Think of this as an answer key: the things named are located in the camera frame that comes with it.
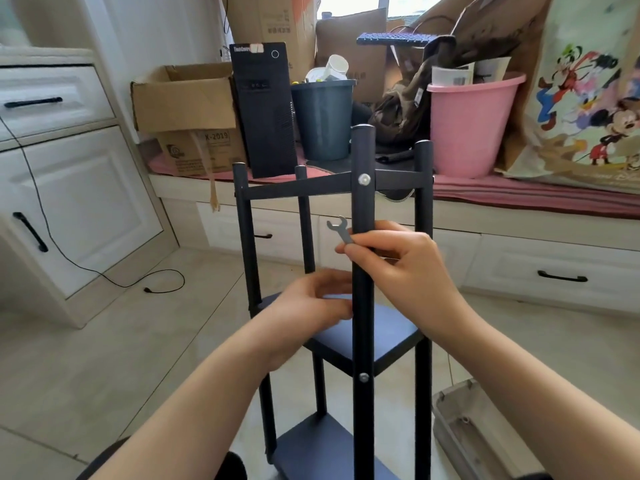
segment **shelf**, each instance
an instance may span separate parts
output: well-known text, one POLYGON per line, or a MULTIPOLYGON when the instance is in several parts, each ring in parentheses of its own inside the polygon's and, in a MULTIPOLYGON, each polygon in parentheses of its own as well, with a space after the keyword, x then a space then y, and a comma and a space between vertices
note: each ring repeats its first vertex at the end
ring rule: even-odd
MULTIPOLYGON (((374 461, 376 480, 397 480, 374 461)), ((352 480, 353 436, 331 415, 313 414, 278 438, 273 464, 287 480, 352 480)))
MULTIPOLYGON (((278 297, 262 299, 259 311, 278 297)), ((327 298, 350 298, 351 295, 331 295, 327 298)), ((379 375, 396 360, 415 347, 423 338, 416 326, 393 308, 374 307, 374 375, 379 375)), ((353 375, 353 329, 351 320, 341 321, 309 340, 305 347, 318 354, 345 374, 353 375)))

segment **pink mat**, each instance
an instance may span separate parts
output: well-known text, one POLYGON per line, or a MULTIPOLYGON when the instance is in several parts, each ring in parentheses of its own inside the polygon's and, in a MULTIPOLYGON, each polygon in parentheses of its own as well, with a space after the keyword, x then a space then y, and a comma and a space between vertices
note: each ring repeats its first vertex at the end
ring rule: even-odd
MULTIPOLYGON (((305 164, 301 151, 298 161, 305 164)), ((153 172, 171 175, 171 168, 164 162, 162 154, 148 163, 153 172)), ((322 177, 329 172, 308 167, 307 176, 322 177)), ((194 177, 208 180, 208 177, 194 177)), ((215 174, 216 180, 233 181, 232 172, 215 174)), ((294 175, 272 178, 252 178, 260 183, 280 183, 295 180, 294 175)), ((436 175, 434 196, 438 200, 454 200, 505 207, 508 209, 549 210, 566 214, 586 214, 590 216, 617 217, 620 219, 640 219, 640 195, 588 190, 561 185, 523 182, 510 178, 490 175, 482 178, 457 178, 436 175)))

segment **disney shopping bag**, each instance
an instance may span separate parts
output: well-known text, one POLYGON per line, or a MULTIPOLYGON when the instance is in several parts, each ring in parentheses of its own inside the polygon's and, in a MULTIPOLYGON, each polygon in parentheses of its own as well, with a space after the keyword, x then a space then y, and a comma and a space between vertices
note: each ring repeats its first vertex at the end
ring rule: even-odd
POLYGON ((640 0, 552 0, 507 177, 640 193, 640 0))

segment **screw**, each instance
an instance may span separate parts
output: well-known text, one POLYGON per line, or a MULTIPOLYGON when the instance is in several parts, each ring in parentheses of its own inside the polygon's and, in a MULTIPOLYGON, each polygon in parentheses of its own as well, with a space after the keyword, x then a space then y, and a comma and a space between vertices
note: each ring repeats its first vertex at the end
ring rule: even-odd
POLYGON ((366 187, 371 183, 371 177, 368 176, 366 173, 363 173, 361 176, 358 177, 358 183, 363 187, 366 187))

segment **black metal pole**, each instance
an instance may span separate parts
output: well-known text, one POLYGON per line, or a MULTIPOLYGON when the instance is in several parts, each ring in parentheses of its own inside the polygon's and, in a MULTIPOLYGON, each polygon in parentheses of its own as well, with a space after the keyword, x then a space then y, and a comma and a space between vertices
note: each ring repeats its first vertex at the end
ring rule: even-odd
MULTIPOLYGON (((415 230, 433 237, 433 144, 415 144, 415 170, 426 174, 425 185, 415 190, 415 230)), ((431 478, 431 341, 415 347, 415 478, 431 478)))
MULTIPOLYGON (((354 233, 375 226, 376 130, 351 129, 351 218, 354 233)), ((353 265, 353 454, 355 480, 374 478, 373 280, 353 265)))
MULTIPOLYGON (((307 178, 307 167, 296 167, 296 179, 307 178)), ((300 231, 302 233, 302 256, 305 263, 305 273, 313 273, 316 270, 316 258, 314 256, 314 234, 311 228, 311 209, 309 197, 298 197, 298 209, 300 210, 300 231)), ((313 354, 314 382, 316 386, 316 414, 322 417, 326 414, 326 388, 324 386, 324 363, 322 358, 313 354)))
MULTIPOLYGON (((234 186, 236 188, 236 206, 238 224, 240 226, 240 242, 244 263, 244 279, 246 281, 246 293, 249 298, 249 311, 251 318, 257 313, 258 305, 262 302, 260 295, 260 277, 258 275, 258 256, 255 250, 255 238, 253 236, 253 218, 251 202, 245 200, 243 193, 249 188, 249 181, 244 163, 234 163, 234 186)), ((262 380, 259 387, 260 408, 262 410, 262 428, 264 430, 264 444, 267 461, 272 463, 271 457, 276 450, 276 422, 273 414, 273 397, 271 395, 271 380, 269 375, 262 380)))

